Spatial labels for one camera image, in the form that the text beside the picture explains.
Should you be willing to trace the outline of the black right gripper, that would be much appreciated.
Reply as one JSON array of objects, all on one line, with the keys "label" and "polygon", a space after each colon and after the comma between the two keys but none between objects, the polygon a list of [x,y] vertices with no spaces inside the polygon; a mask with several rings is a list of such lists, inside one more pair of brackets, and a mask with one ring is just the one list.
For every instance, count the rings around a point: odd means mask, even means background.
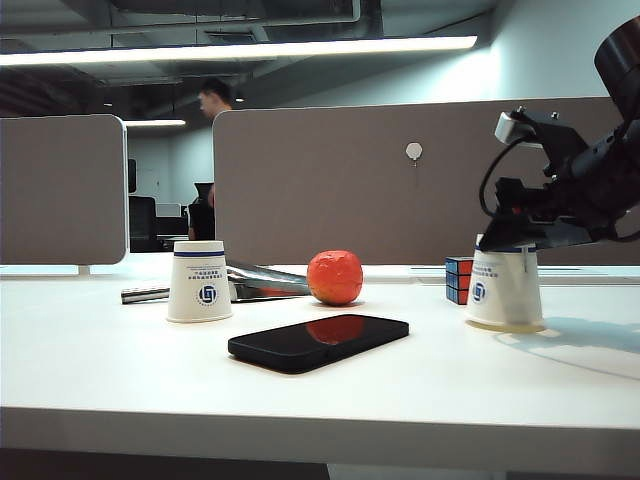
[{"label": "black right gripper", "polygon": [[518,255],[525,272],[537,249],[596,243],[597,230],[563,205],[548,188],[527,188],[517,178],[501,177],[495,184],[497,210],[478,249],[491,254]]}]

